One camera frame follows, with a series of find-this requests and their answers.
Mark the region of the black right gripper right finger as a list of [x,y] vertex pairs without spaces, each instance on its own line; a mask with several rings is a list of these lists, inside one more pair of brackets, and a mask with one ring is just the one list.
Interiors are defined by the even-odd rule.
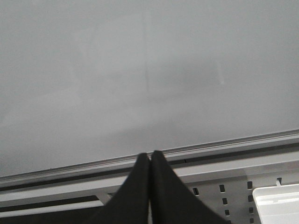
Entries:
[[184,185],[161,151],[150,163],[149,199],[154,224],[226,224]]

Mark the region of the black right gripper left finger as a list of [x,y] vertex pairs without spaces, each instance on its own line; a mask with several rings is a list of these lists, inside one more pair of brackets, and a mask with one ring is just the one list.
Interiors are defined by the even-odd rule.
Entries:
[[139,154],[124,183],[87,224],[147,224],[149,213],[150,160]]

